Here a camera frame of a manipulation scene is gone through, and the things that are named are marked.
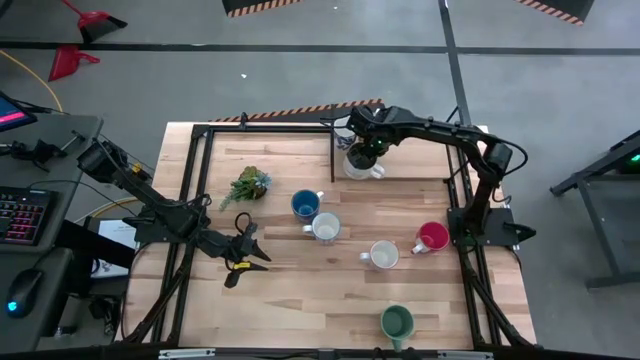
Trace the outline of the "black aluminium frame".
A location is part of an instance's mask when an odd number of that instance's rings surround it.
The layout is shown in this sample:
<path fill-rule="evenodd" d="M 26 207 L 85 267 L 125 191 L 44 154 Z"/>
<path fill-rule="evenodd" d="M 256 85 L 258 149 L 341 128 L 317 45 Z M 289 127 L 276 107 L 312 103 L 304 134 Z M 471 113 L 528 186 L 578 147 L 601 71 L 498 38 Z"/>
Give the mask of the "black aluminium frame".
<path fill-rule="evenodd" d="M 334 155 L 332 130 L 318 123 L 171 123 L 153 181 L 156 191 L 187 200 L 208 194 L 209 227 L 235 235 L 249 221 L 271 262 L 247 259 L 268 271 L 241 275 L 224 286 L 228 269 L 192 245 L 147 243 L 131 272 L 125 338 L 161 349 L 214 348 L 218 354 L 361 357 L 375 347 L 394 353 L 381 314 L 406 307 L 415 349 L 498 352 L 532 349 L 496 303 L 503 295 L 517 317 L 528 309 L 519 277 L 502 286 L 499 273 L 516 263 L 492 245 L 460 245 L 447 222 L 479 183 L 454 146 L 407 138 L 384 155 L 387 180 L 349 179 Z M 246 166 L 272 178 L 254 201 L 220 203 Z M 335 214 L 341 231 L 323 245 L 302 231 L 291 198 L 323 191 L 319 213 Z M 439 222 L 450 234 L 440 251 L 412 254 L 418 229 Z M 389 270 L 359 260 L 379 240 L 399 249 Z"/>

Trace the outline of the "red broom black bristles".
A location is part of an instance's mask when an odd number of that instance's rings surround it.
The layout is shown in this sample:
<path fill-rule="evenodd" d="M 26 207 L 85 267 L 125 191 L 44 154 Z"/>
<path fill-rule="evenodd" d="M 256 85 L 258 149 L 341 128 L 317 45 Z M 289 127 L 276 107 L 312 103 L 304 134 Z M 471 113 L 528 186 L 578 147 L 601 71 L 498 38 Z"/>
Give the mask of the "red broom black bristles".
<path fill-rule="evenodd" d="M 69 0 L 60 1 L 79 16 L 77 27 L 85 44 L 93 43 L 108 34 L 128 26 L 126 21 L 116 18 L 107 12 L 83 12 L 75 7 Z"/>

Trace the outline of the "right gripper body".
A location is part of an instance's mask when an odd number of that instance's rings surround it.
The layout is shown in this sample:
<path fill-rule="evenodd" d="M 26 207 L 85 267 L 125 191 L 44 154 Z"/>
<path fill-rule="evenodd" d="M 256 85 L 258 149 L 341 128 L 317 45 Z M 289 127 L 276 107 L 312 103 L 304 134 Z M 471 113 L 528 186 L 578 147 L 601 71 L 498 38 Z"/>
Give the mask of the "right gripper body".
<path fill-rule="evenodd" d="M 399 145 L 399 136 L 394 128 L 399 113 L 400 108 L 397 106 L 382 108 L 377 115 L 366 106 L 353 107 L 347 127 L 360 138 L 354 148 L 388 150 L 390 146 Z"/>

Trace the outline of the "red white lattice mug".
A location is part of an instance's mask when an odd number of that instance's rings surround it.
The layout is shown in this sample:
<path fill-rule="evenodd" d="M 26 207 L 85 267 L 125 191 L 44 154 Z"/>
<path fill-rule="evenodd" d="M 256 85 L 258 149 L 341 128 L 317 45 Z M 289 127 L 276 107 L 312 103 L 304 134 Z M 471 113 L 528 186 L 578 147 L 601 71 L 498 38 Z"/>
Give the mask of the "red white lattice mug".
<path fill-rule="evenodd" d="M 323 212 L 319 213 L 310 224 L 304 225 L 302 231 L 313 236 L 323 245 L 331 245 L 340 234 L 341 222 L 335 214 Z"/>

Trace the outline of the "blue and white mug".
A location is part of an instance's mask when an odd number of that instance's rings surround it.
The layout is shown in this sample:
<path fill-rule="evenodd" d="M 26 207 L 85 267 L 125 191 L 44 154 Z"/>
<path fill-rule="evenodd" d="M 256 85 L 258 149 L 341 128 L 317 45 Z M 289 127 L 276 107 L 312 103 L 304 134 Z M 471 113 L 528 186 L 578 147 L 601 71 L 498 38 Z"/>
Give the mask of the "blue and white mug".
<path fill-rule="evenodd" d="M 291 208 L 294 216 L 304 224 L 310 224 L 317 216 L 320 204 L 324 198 L 323 191 L 308 189 L 299 190 L 291 198 Z"/>

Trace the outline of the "white paper sheet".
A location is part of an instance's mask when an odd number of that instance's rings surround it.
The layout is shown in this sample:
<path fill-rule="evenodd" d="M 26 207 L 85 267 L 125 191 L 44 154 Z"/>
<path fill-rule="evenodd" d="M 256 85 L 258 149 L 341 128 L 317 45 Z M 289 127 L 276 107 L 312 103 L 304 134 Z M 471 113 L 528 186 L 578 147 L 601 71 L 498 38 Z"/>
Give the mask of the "white paper sheet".
<path fill-rule="evenodd" d="M 139 249 L 139 243 L 134 240 L 136 229 L 124 223 L 122 220 L 100 220 L 98 234 L 121 245 L 125 245 L 134 251 Z M 103 279 L 123 277 L 129 274 L 125 267 L 114 265 L 105 260 L 97 259 L 92 265 L 91 277 Z"/>

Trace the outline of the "red and white mug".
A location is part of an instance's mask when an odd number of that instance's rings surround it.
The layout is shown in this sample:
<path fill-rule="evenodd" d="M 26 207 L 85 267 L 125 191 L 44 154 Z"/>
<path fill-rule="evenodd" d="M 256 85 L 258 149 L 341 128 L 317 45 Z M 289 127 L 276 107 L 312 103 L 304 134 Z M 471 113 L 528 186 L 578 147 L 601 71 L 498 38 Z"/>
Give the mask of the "red and white mug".
<path fill-rule="evenodd" d="M 450 243 L 448 229 L 439 222 L 424 223 L 417 231 L 412 254 L 440 251 Z"/>

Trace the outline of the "black desk clamp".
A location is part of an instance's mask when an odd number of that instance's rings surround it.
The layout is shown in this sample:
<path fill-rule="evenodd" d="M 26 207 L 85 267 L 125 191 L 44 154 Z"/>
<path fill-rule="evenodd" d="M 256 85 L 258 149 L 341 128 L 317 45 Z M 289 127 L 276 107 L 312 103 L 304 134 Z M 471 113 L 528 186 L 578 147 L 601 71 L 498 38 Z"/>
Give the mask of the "black desk clamp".
<path fill-rule="evenodd" d="M 53 157 L 66 157 L 67 152 L 56 145 L 46 143 L 42 140 L 38 140 L 32 148 L 28 147 L 25 143 L 13 141 L 12 143 L 0 144 L 0 157 L 1 156 L 46 163 Z"/>

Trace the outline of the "grey desk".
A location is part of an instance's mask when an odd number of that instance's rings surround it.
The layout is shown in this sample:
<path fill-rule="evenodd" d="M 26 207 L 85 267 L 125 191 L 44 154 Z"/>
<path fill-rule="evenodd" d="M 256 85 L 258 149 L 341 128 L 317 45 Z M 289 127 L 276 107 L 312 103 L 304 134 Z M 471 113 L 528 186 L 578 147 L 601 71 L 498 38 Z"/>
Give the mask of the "grey desk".
<path fill-rule="evenodd" d="M 73 251 L 57 246 L 56 240 L 82 176 L 77 157 L 98 136 L 102 125 L 101 119 L 92 116 L 40 115 L 36 123 L 0 132 L 0 144 L 18 141 L 32 148 L 42 140 L 67 152 L 64 158 L 51 158 L 42 169 L 30 161 L 0 157 L 0 186 L 57 193 L 36 246 L 0 244 L 0 356 L 35 350 L 53 326 L 73 259 Z M 35 307 L 24 318 L 10 318 L 5 310 L 9 286 L 29 268 L 44 272 Z"/>

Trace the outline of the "grey white ikat mug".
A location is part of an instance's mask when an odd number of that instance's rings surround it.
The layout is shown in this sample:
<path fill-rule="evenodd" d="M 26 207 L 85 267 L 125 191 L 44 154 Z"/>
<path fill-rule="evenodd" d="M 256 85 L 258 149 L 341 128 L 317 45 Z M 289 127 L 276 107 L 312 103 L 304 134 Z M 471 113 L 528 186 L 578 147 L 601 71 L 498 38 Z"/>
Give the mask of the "grey white ikat mug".
<path fill-rule="evenodd" d="M 367 252 L 359 254 L 359 260 L 377 270 L 389 270 L 395 267 L 400 259 L 398 247 L 389 240 L 374 242 Z"/>

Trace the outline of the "backlit keyboard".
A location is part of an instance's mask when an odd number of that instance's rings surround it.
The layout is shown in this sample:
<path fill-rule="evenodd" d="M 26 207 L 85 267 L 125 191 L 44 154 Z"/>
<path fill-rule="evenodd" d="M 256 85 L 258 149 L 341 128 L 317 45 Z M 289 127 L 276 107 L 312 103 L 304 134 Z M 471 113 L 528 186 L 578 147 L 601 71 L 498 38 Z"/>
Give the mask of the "backlit keyboard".
<path fill-rule="evenodd" d="M 57 193 L 0 186 L 0 244 L 36 246 Z"/>

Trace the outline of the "black computer mouse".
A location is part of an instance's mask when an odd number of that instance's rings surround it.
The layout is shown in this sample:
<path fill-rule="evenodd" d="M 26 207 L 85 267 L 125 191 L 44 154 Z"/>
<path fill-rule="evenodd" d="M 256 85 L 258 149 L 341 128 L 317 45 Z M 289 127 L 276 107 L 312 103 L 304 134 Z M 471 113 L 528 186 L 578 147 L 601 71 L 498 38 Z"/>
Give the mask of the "black computer mouse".
<path fill-rule="evenodd" d="M 29 268 L 20 272 L 9 286 L 5 310 L 10 318 L 24 318 L 35 307 L 44 272 Z"/>

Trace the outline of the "green mug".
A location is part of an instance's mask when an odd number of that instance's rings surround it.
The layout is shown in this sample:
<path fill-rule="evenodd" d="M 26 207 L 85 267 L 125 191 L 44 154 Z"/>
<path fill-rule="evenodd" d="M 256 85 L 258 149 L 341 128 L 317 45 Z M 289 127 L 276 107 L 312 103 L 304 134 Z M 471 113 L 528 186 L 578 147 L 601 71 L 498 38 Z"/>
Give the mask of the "green mug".
<path fill-rule="evenodd" d="M 393 350 L 401 352 L 403 342 L 414 332 L 414 317 L 406 307 L 392 305 L 381 314 L 381 329 Z"/>

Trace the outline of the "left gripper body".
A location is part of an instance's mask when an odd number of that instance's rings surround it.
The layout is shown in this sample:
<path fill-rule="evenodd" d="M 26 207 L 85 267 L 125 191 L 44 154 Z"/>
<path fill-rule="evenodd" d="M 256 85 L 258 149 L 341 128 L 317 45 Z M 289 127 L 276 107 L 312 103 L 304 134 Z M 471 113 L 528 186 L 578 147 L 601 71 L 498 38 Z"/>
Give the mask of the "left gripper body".
<path fill-rule="evenodd" d="M 223 257 L 227 260 L 242 260 L 244 257 L 254 255 L 257 249 L 256 240 L 253 238 L 257 230 L 256 224 L 249 224 L 236 236 L 222 234 L 219 231 L 209 232 L 212 257 Z"/>

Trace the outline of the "white mug with black lettering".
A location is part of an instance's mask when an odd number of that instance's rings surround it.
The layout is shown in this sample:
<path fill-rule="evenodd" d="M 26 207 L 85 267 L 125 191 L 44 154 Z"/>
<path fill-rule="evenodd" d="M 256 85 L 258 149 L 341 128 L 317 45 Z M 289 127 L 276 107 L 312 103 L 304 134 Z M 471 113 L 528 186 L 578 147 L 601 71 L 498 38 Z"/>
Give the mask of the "white mug with black lettering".
<path fill-rule="evenodd" d="M 343 161 L 343 170 L 349 178 L 352 178 L 354 180 L 365 180 L 369 178 L 382 179 L 385 177 L 385 169 L 377 162 L 372 168 L 356 169 L 349 164 L 348 155 L 349 154 L 347 152 L 347 155 L 345 156 L 345 159 Z"/>

